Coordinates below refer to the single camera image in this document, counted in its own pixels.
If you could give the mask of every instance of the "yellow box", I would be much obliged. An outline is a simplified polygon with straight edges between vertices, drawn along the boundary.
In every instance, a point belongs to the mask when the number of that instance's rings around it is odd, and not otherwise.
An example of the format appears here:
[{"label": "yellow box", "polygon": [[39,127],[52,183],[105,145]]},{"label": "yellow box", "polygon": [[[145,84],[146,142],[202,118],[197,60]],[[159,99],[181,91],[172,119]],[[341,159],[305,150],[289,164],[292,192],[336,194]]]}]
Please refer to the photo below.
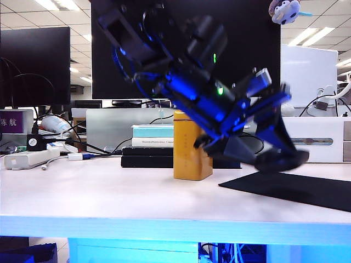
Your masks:
[{"label": "yellow box", "polygon": [[200,181],[212,174],[212,158],[202,148],[194,148],[195,140],[202,133],[184,112],[174,113],[174,178]]}]

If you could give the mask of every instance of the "ceiling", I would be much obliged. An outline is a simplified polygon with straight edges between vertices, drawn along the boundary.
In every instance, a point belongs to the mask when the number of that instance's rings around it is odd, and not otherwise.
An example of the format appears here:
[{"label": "ceiling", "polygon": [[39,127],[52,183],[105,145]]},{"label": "ceiling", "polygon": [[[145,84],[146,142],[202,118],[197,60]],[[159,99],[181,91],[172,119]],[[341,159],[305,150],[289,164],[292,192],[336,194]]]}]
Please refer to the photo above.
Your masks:
[{"label": "ceiling", "polygon": [[[90,3],[74,0],[80,11],[47,11],[35,0],[1,0],[1,30],[22,28],[59,27],[71,28],[71,64],[79,73],[71,73],[71,83],[90,85],[80,77],[90,77],[92,68],[91,42],[83,36],[91,34]],[[351,0],[302,0],[302,11],[313,16],[301,16],[295,23],[282,27],[282,42],[289,44],[307,27],[336,27],[312,47],[335,49],[339,60],[351,58]],[[339,69],[339,73],[350,71],[351,66]]]}]

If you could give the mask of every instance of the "plush toy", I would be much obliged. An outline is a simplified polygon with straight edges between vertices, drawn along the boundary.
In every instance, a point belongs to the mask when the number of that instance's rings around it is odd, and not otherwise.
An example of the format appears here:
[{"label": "plush toy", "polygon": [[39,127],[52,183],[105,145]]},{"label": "plush toy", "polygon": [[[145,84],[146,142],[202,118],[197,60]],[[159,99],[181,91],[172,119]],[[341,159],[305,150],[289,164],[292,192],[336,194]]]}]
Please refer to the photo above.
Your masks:
[{"label": "plush toy", "polygon": [[301,0],[273,0],[269,6],[269,14],[274,23],[285,25],[295,22],[301,9]]}]

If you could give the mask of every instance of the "fluorescent light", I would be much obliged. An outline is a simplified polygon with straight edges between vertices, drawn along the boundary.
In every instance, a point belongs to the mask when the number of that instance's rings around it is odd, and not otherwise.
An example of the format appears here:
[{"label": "fluorescent light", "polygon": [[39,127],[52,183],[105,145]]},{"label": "fluorescent light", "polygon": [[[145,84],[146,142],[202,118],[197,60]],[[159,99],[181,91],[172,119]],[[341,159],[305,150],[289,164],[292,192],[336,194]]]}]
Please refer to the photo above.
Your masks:
[{"label": "fluorescent light", "polygon": [[59,11],[57,6],[51,0],[35,0],[38,4],[48,9],[49,11]]},{"label": "fluorescent light", "polygon": [[89,41],[89,42],[92,41],[92,34],[83,35],[83,37],[84,37],[87,41]]},{"label": "fluorescent light", "polygon": [[68,10],[80,11],[81,9],[77,6],[73,0],[55,0],[60,6],[67,8]]},{"label": "fluorescent light", "polygon": [[74,67],[70,67],[70,71],[72,71],[74,73],[79,73],[79,70],[74,68]]},{"label": "fluorescent light", "polygon": [[336,64],[336,65],[338,67],[340,67],[340,66],[344,66],[344,65],[349,64],[349,63],[351,63],[351,59],[344,60],[344,61],[342,61],[342,62],[340,62],[339,64]]},{"label": "fluorescent light", "polygon": [[300,35],[298,35],[293,41],[290,42],[289,46],[291,47],[291,46],[300,44],[302,41],[304,41],[309,36],[313,35],[318,30],[319,30],[318,28],[305,29]]},{"label": "fluorescent light", "polygon": [[348,72],[342,73],[342,74],[340,74],[338,77],[346,76],[346,75],[349,75],[349,74],[351,74],[351,71],[348,71]]},{"label": "fluorescent light", "polygon": [[89,78],[86,78],[86,77],[81,77],[80,79],[86,81],[86,82],[89,82],[89,83],[93,83],[93,81]]},{"label": "fluorescent light", "polygon": [[334,27],[324,27],[321,31],[319,31],[317,34],[315,34],[313,37],[311,37],[309,40],[303,43],[302,46],[308,47],[310,45],[313,45],[314,43],[316,43],[317,41],[321,40],[323,37],[328,35],[334,29],[335,29]]}]

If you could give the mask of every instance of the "white table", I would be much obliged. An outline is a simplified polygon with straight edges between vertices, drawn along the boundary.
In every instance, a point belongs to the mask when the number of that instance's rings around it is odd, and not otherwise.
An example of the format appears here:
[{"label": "white table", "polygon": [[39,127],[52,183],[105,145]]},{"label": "white table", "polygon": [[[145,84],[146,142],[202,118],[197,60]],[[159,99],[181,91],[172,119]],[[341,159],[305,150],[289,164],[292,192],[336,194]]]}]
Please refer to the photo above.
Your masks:
[{"label": "white table", "polygon": [[[119,158],[63,159],[47,171],[2,166],[0,235],[185,242],[193,252],[206,241],[351,245],[351,213],[218,186],[254,172],[243,165],[196,182],[173,179],[172,169],[121,168]],[[351,164],[291,173],[351,180]]]}]

